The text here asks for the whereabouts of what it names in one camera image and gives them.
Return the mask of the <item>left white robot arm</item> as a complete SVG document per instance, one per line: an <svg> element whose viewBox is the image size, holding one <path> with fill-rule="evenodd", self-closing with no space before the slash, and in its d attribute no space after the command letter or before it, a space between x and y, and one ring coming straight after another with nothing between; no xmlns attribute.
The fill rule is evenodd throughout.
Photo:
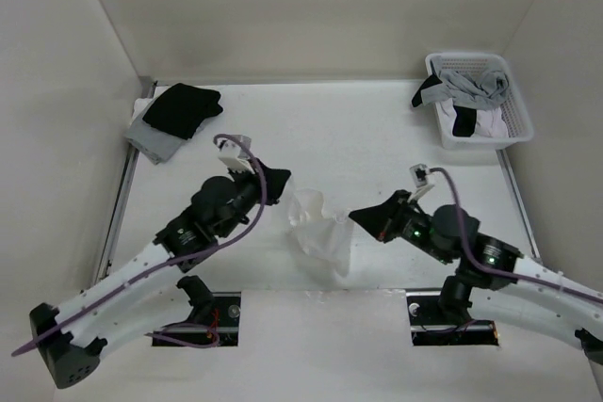
<svg viewBox="0 0 603 402"><path fill-rule="evenodd" d="M230 166L227 175L207 179L189 206L122 268L57 306L32 309L35 348L56 387L79 383L141 335L206 322L214 296L192 269L234 244L236 227L254 224L252 209L278 203L290 178L288 169Z"/></svg>

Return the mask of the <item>white tank top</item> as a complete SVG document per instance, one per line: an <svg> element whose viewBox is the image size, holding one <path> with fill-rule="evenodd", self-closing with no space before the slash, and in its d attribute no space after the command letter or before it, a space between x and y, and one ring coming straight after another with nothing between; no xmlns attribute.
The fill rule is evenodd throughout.
<svg viewBox="0 0 603 402"><path fill-rule="evenodd" d="M306 256L348 276L354 230L349 209L333 208L321 191L301 188L291 194L287 218L289 233Z"/></svg>

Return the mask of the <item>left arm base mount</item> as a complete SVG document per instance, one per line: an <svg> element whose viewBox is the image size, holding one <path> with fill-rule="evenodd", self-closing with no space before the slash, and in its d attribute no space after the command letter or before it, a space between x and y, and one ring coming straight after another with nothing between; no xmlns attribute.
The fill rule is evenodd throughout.
<svg viewBox="0 0 603 402"><path fill-rule="evenodd" d="M149 334L153 347L238 346L242 301L239 292L211 292L197 276L184 277L176 287L187 294L188 316Z"/></svg>

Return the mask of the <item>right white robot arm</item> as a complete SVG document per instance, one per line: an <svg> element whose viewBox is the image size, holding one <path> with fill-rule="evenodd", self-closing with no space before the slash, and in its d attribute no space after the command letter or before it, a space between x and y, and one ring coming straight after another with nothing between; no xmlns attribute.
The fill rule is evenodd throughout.
<svg viewBox="0 0 603 402"><path fill-rule="evenodd" d="M566 343L602 362L602 296L480 233L479 221L454 204L427 214L410 192L354 210L350 219L382 243L402 239L443 265L454 264L436 301L452 325L507 323Z"/></svg>

